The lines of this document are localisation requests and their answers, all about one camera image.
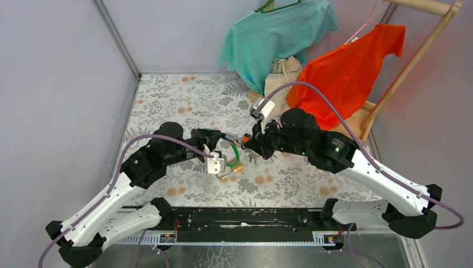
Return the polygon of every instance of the pink hanger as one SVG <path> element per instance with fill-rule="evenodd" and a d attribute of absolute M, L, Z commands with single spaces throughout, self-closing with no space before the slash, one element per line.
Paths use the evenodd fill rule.
<path fill-rule="evenodd" d="M 371 17 L 373 16 L 373 13 L 374 13 L 374 10 L 376 9 L 376 5 L 377 5 L 377 4 L 378 4 L 378 0 L 376 0 L 376 2 L 374 2 L 374 7 L 373 7 L 373 9 L 371 9 L 371 13 L 370 13 L 370 16 L 369 16 L 369 18 L 368 18 L 368 21 L 367 21 L 358 31 L 356 31 L 356 33 L 355 33 L 354 35 L 352 35 L 352 36 L 347 40 L 347 42 L 345 42 L 345 45 L 346 45 L 348 42 L 350 42 L 350 41 L 353 39 L 353 37 L 355 37 L 359 32 L 361 32 L 361 31 L 363 30 L 363 28 L 366 27 L 366 25 L 368 25 L 369 23 L 370 23 L 370 24 L 374 24 L 374 25 L 378 25 L 376 22 L 372 22 L 372 21 L 371 21 Z"/>

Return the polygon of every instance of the shirt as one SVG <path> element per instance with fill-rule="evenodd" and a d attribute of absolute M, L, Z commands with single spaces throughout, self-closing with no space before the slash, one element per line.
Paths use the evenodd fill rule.
<path fill-rule="evenodd" d="M 386 55 L 402 55 L 406 27 L 378 24 L 365 36 L 342 45 L 307 64 L 297 80 L 312 84 L 334 105 L 343 119 L 349 118 L 368 99 Z M 312 89 L 294 85 L 286 96 L 290 107 L 315 116 L 323 130 L 340 121 Z"/>
<path fill-rule="evenodd" d="M 306 48 L 338 28 L 327 0 L 302 0 L 270 13 L 252 11 L 228 30 L 217 68 L 227 62 L 227 69 L 236 71 L 252 91 L 264 94 L 273 59 L 295 56 L 304 64 Z"/>

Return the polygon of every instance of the table surface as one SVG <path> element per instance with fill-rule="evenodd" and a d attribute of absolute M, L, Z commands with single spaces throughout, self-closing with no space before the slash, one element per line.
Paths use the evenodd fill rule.
<path fill-rule="evenodd" d="M 125 143 L 167 121 L 181 124 L 184 138 L 190 137 L 193 128 L 214 128 L 242 137 L 255 124 L 246 93 L 237 74 L 143 75 Z M 136 142 L 127 156 L 146 142 Z M 233 158 L 228 143 L 220 141 L 218 147 L 229 160 Z M 165 197 L 172 206 L 201 207 L 322 207 L 327 198 L 380 199 L 352 180 L 317 170 L 302 156 L 275 152 L 270 160 L 258 158 L 254 164 L 241 149 L 240 155 L 243 170 L 225 180 L 204 173 L 197 159 L 170 166 L 165 177 L 127 205 L 155 197 Z"/>

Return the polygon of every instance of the teal shirt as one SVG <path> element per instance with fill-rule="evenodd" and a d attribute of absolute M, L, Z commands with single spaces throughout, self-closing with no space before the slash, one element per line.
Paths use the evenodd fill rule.
<path fill-rule="evenodd" d="M 273 59 L 294 56 L 304 65 L 307 47 L 338 29 L 327 0 L 302 0 L 270 13 L 252 11 L 228 30 L 217 68 L 227 62 L 227 69 L 236 71 L 252 91 L 264 94 Z"/>

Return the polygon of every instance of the beige bag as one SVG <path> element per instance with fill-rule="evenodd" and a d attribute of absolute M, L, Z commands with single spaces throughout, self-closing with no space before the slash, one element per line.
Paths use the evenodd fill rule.
<path fill-rule="evenodd" d="M 297 77 L 302 72 L 301 63 L 290 56 L 287 59 L 275 59 L 272 65 L 273 73 L 268 74 L 264 83 L 264 95 L 271 94 L 275 89 L 281 85 L 287 84 L 297 80 Z M 290 107 L 286 102 L 286 96 L 291 87 L 287 87 L 271 98 L 271 101 L 275 103 L 273 111 L 271 111 L 270 117 L 281 116 L 282 113 L 289 110 Z"/>

